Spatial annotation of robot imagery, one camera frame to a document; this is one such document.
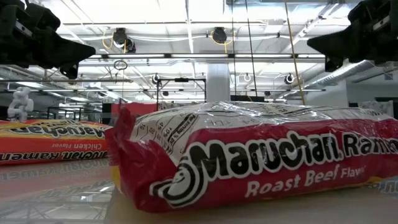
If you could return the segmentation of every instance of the white robot figure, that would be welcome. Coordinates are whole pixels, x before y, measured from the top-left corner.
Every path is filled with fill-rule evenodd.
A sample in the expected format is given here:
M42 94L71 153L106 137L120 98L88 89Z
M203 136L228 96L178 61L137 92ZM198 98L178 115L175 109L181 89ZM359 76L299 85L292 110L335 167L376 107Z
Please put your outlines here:
M29 99L28 94L30 93L30 88L28 87L18 87L17 91L14 92L14 99L8 107L7 113L8 118L11 121L19 120L26 121L27 112L33 111L34 103L32 99Z

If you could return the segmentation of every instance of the white table surface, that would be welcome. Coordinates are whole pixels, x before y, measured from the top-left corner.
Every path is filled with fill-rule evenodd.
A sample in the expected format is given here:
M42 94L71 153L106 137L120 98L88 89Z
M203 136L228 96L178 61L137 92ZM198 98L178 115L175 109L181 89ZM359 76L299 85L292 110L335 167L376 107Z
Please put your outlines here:
M114 189L108 168L103 159L0 167L0 224L398 223L398 189L387 194L369 187L150 214Z

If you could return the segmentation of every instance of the white pillar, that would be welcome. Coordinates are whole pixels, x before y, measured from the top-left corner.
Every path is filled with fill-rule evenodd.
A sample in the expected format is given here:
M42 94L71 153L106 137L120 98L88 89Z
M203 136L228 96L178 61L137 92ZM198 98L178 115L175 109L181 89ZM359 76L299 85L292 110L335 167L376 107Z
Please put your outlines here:
M228 64L208 64L206 77L207 102L230 101Z

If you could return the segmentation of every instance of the orange ramen package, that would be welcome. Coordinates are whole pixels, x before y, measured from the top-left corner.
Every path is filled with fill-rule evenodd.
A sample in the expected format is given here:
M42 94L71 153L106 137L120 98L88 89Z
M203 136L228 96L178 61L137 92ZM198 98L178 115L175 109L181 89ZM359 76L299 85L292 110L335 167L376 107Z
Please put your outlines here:
M104 158L108 128L74 120L0 121L0 165Z

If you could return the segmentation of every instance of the ramen noodle package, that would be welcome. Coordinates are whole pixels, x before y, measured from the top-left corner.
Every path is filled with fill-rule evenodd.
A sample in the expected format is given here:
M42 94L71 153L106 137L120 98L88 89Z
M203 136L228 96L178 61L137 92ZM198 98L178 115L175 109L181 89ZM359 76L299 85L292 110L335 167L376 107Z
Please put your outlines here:
M211 208L398 175L398 121L374 110L219 102L106 131L113 179L138 209Z
M74 120L0 121L0 165L104 158L108 128Z

